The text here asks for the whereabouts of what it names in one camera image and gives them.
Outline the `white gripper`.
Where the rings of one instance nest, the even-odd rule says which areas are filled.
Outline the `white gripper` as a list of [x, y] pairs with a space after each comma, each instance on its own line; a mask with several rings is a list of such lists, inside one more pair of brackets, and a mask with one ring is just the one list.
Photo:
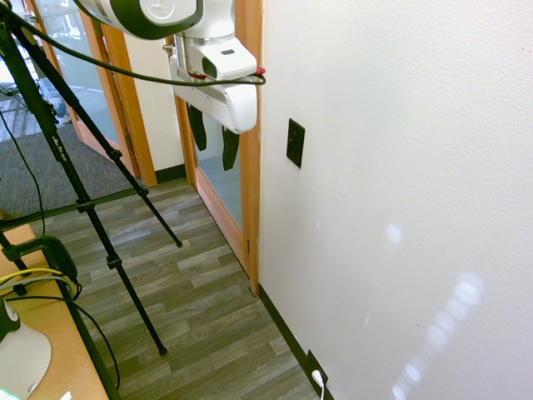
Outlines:
[[222, 128], [222, 167], [233, 169], [240, 135], [257, 124], [257, 90], [247, 84], [216, 84], [206, 87], [174, 85], [175, 95], [188, 103], [188, 118], [199, 151], [207, 148], [203, 113], [219, 122]]

